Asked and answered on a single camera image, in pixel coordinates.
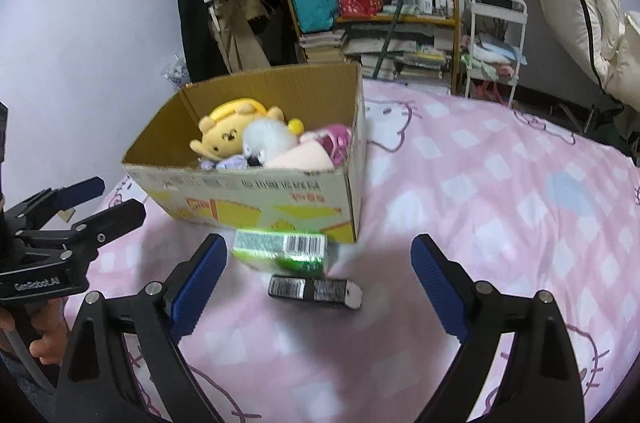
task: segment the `yellow plush toy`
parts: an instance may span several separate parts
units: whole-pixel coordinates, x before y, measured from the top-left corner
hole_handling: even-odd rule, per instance
[[[221,161],[229,156],[242,154],[242,132],[256,118],[265,116],[284,121],[280,108],[274,107],[267,111],[260,102],[252,98],[232,100],[215,108],[200,120],[198,128],[202,133],[202,141],[191,140],[189,146],[198,155],[211,161]]]

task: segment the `pink plush toy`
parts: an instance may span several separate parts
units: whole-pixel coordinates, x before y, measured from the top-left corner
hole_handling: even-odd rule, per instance
[[[331,170],[334,168],[334,163],[322,145],[316,140],[309,140],[270,159],[264,167],[315,171]]]
[[[332,124],[323,129],[305,132],[300,136],[300,143],[316,140],[331,158],[334,166],[339,167],[347,158],[347,150],[351,141],[351,129],[343,124]]]

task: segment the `white metal rack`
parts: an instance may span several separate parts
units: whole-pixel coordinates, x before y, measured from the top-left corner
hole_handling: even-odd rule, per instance
[[[476,44],[476,15],[481,15],[485,17],[493,17],[497,19],[501,19],[507,22],[514,22],[516,24],[520,24],[522,26],[522,32],[520,33],[520,53],[517,55],[516,60],[516,68],[513,74],[513,77],[510,78],[500,78],[498,77],[498,82],[507,84],[511,86],[511,95],[509,96],[508,107],[511,107],[511,102],[513,101],[513,94],[515,93],[516,86],[518,85],[518,77],[520,76],[520,60],[522,58],[522,50],[524,48],[524,34],[527,28],[527,20],[529,15],[527,15],[527,3],[523,0],[510,0],[511,2],[517,3],[521,10],[508,10],[507,8],[501,8],[500,6],[494,6],[492,4],[485,4],[482,2],[478,2],[477,0],[465,0],[465,5],[468,7],[471,12],[471,39],[469,43],[469,57],[470,64],[466,65],[466,88],[465,88],[465,97],[469,97],[469,86],[471,85],[471,79],[478,80],[488,80],[493,82],[492,79],[488,78],[482,72],[482,69],[472,67],[472,61],[474,59],[474,46]]]

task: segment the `black battery pack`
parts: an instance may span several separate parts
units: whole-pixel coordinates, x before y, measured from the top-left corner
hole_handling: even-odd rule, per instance
[[[362,290],[347,279],[302,278],[272,275],[269,296],[359,309]]]

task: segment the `blue gripper pad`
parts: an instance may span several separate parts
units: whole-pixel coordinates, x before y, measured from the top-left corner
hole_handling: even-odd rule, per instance
[[[68,210],[78,206],[89,199],[101,196],[104,192],[104,181],[95,177],[71,185],[63,189],[56,190],[54,207],[57,210]]]
[[[180,264],[190,265],[193,271],[188,277],[184,277],[184,285],[173,298],[171,305],[172,326],[169,335],[176,345],[182,337],[193,333],[218,279],[225,269],[226,244],[224,238],[215,233],[210,234],[191,260]],[[178,267],[180,264],[172,272],[170,279],[174,274],[179,279]]]
[[[449,335],[458,337],[460,343],[464,343],[468,335],[465,304],[447,279],[442,265],[438,263],[438,260],[448,262],[446,257],[437,249],[431,238],[426,236],[435,246],[434,252],[440,254],[433,255],[423,237],[416,237],[411,245],[411,265],[444,330]]]

